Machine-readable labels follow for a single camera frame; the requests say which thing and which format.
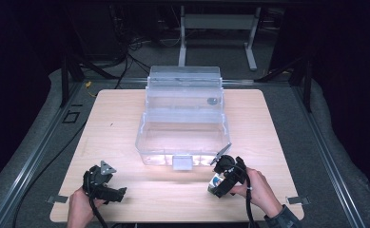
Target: wooden table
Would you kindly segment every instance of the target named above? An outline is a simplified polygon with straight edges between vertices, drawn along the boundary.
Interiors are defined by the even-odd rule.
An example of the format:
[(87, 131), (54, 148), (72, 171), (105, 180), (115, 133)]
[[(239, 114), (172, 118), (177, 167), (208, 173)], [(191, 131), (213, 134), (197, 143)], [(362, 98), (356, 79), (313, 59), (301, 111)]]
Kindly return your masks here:
[[(142, 89), (99, 93), (59, 194), (73, 193), (82, 185), (85, 171), (103, 160), (117, 170), (108, 187), (127, 187), (122, 202), (101, 207), (106, 221), (248, 221), (243, 197), (227, 194), (219, 199), (207, 192), (213, 166), (173, 171), (171, 166), (143, 164), (134, 144), (145, 96)], [(262, 171), (280, 203), (286, 204), (286, 197), (298, 194), (262, 92), (226, 89), (224, 100), (232, 142), (229, 155)], [(287, 206), (303, 218), (300, 205)], [(263, 220), (260, 208), (252, 205), (252, 213), (255, 220)], [(65, 222), (67, 217), (68, 203), (55, 203), (51, 220)]]

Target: light wooden tabletop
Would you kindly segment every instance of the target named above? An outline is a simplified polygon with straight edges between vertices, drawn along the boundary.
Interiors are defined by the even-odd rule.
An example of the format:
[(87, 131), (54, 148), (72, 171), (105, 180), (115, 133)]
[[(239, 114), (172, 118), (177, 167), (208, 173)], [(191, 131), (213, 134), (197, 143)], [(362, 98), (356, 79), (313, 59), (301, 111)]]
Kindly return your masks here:
[[(116, 222), (238, 222), (248, 221), (244, 198), (217, 198), (207, 191), (213, 166), (173, 171), (171, 166), (144, 165), (135, 147), (145, 110), (142, 89), (103, 90), (88, 118), (59, 195), (69, 196), (83, 184), (84, 173), (105, 161), (117, 170), (108, 187), (127, 187), (122, 202), (100, 208), (106, 221)], [(298, 195), (264, 96), (257, 89), (226, 89), (224, 112), (232, 142), (229, 155), (263, 172), (280, 203)], [(287, 206), (303, 218), (300, 205)], [(252, 205), (255, 220), (264, 213)], [(50, 219), (65, 222), (68, 202), (55, 203)]]

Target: hand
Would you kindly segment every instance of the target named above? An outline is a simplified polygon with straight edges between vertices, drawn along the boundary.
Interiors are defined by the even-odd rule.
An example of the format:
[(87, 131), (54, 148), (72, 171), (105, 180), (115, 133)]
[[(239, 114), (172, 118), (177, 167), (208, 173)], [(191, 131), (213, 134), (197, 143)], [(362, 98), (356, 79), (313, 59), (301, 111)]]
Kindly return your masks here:
[[(102, 199), (94, 199), (93, 202), (96, 207), (100, 207), (105, 203)], [(84, 228), (92, 221), (92, 219), (93, 212), (89, 204), (89, 197), (81, 187), (69, 197), (67, 227)]]
[[(255, 169), (246, 168), (252, 186), (251, 203), (260, 207), (270, 218), (276, 217), (282, 210), (282, 205), (277, 200), (265, 176)], [(229, 193), (239, 194), (246, 197), (247, 183), (234, 186)]]

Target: sleeve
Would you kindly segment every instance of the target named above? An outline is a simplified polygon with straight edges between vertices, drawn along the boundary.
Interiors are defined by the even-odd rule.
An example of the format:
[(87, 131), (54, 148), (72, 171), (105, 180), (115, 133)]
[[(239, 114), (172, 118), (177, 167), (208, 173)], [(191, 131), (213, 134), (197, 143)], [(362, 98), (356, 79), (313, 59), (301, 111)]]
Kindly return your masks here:
[(264, 216), (264, 219), (270, 228), (302, 228), (301, 222), (285, 205), (276, 217)]

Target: clear plastic container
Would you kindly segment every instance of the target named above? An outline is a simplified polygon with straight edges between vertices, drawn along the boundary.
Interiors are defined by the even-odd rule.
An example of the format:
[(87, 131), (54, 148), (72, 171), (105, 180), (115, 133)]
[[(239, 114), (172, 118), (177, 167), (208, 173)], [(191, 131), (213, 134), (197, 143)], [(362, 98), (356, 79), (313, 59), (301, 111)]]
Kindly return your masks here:
[(229, 142), (218, 67), (153, 66), (136, 147), (144, 164), (210, 165)]

